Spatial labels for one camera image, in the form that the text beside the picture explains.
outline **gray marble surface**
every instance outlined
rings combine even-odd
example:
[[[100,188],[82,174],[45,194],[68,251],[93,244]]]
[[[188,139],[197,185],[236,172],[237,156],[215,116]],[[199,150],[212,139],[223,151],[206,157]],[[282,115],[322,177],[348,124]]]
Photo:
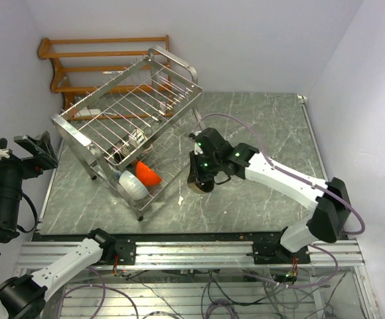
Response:
[[[315,145],[295,94],[207,92],[198,103],[201,114],[222,112],[243,119],[262,137],[266,152],[274,160],[305,174],[323,177]],[[219,130],[231,144],[256,139],[239,124],[213,117],[207,126]],[[194,120],[190,113],[179,121],[189,132]],[[193,146],[176,144],[161,154],[167,161],[188,160]],[[145,210],[138,222],[129,206],[101,179],[91,181],[71,151],[64,148],[46,204],[40,228],[42,234],[87,233],[97,227],[109,233],[199,233],[275,231],[292,225],[308,212],[292,199],[264,185],[234,177],[207,195],[187,187],[186,169]]]

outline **wooden rack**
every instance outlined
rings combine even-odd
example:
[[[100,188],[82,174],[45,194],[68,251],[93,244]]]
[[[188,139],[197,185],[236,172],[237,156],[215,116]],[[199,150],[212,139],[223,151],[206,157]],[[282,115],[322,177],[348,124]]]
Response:
[[[85,51],[85,52],[56,52],[53,45],[88,45],[88,44],[108,44],[108,43],[164,43],[165,49],[169,51],[169,36],[164,37],[148,37],[148,38],[116,38],[116,39],[69,39],[69,40],[50,40],[44,38],[38,48],[39,58],[50,59],[54,69],[54,76],[51,82],[51,91],[53,93],[62,93],[64,97],[64,110],[68,110],[75,102],[76,96],[84,96],[97,90],[99,86],[73,86],[70,83],[68,74],[72,72],[109,72],[123,71],[130,65],[111,65],[111,66],[76,66],[64,67],[60,58],[84,58],[84,57],[109,57],[109,56],[132,56],[132,62],[135,57],[147,55],[147,51]],[[167,59],[164,64],[167,68],[171,68],[170,60]],[[148,70],[149,66],[144,66],[143,70]],[[171,85],[164,84],[159,87],[160,91],[171,90]],[[131,91],[151,92],[153,89],[150,85],[120,85],[111,89],[108,93],[129,93]],[[173,109],[167,111],[166,116],[172,116]],[[75,117],[71,120],[85,120],[87,117]]]

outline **metal table frame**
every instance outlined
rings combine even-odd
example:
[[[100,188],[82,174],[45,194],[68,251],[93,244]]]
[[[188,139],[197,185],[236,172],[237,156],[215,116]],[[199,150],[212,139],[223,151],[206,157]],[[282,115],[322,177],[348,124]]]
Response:
[[[305,98],[302,98],[302,110],[311,133],[311,137],[317,148],[315,136],[312,131],[307,111],[305,107]],[[317,149],[317,155],[323,171],[324,177],[327,178],[321,156]],[[45,202],[40,213],[40,220],[43,219],[46,203],[50,195],[52,182],[56,174],[56,169],[52,173],[50,187],[46,193]],[[31,241],[23,244],[19,259],[15,268],[15,275],[21,276],[32,270],[44,268],[62,255],[67,253],[72,247],[78,245],[82,235],[55,236],[46,235],[41,237],[36,233],[40,241]],[[217,241],[219,234],[209,234],[215,236],[215,240],[194,241],[197,234],[184,234],[183,236],[191,237],[191,241],[146,241],[149,235],[144,235],[144,240],[136,241],[137,251],[134,265],[120,265],[125,270],[189,270],[189,269],[228,269],[228,268],[290,268],[290,264],[276,265],[255,265],[254,259],[248,254],[253,253],[253,241],[247,240],[226,240]],[[233,237],[241,238],[243,234],[233,233]],[[360,304],[367,319],[381,319],[380,309],[375,300],[373,289],[369,280],[369,276],[365,267],[365,262],[360,251],[356,239],[337,241],[333,244],[324,242],[316,242],[317,246],[323,247],[333,253],[339,262],[339,268],[349,268],[352,270],[354,284],[358,292]],[[221,252],[229,251],[227,255],[216,255]],[[317,249],[309,247],[307,251],[311,262],[309,264],[300,264],[300,267],[312,270],[314,274],[320,270],[327,271],[334,267],[331,257]],[[97,270],[111,270],[112,266],[94,266]],[[319,290],[314,292],[316,309],[324,308],[324,300]],[[323,318],[323,313],[319,314],[319,318]]]

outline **white wall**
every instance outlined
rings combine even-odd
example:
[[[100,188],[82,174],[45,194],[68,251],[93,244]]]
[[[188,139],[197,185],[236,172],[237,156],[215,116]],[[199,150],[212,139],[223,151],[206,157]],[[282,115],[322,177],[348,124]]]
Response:
[[[16,156],[27,152],[13,143],[20,134],[36,136],[50,130],[54,147],[59,136],[49,116],[62,107],[61,96],[50,92],[52,68],[49,61],[39,60],[36,54],[41,35],[23,0],[0,0],[0,138],[9,141]],[[37,209],[42,207],[50,179],[49,172],[23,184]],[[33,217],[29,206],[22,201],[19,224],[29,229]],[[21,235],[9,244],[0,244],[0,282],[12,276],[21,243],[28,236]]]
[[[52,38],[168,34],[207,91],[308,94],[362,0],[25,0]]]
[[[359,243],[385,317],[385,1],[364,1],[308,104],[327,171],[366,221]]]

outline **metal dish rack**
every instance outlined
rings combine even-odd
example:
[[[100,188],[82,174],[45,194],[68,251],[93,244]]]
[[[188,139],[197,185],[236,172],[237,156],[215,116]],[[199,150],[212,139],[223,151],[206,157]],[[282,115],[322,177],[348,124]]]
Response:
[[[157,62],[155,54],[187,69],[192,80],[187,80]],[[190,149],[192,144],[189,143],[192,142],[177,122],[188,110],[192,110],[197,122],[200,122],[194,103],[202,94],[202,89],[197,85],[197,74],[193,67],[157,46],[149,49],[148,56],[132,64],[127,70],[111,74],[116,75],[62,114],[53,115],[51,120],[91,179],[100,176],[106,181],[125,199],[138,221],[141,221],[145,208],[189,163],[188,151],[184,145]],[[120,84],[132,85],[132,90],[119,94],[110,92]],[[144,85],[148,85],[151,92],[142,90],[141,86]],[[100,112],[69,122],[79,111],[89,109],[99,109]],[[170,118],[165,116],[167,109],[173,110]],[[145,139],[133,147],[129,138],[135,139],[134,135],[138,130]],[[115,155],[120,154],[122,149],[125,157],[121,160]],[[174,156],[169,149],[176,149],[178,152]],[[148,196],[139,201],[133,200],[115,177],[115,170],[127,169],[136,159],[140,159],[162,178],[162,182],[149,188]]]

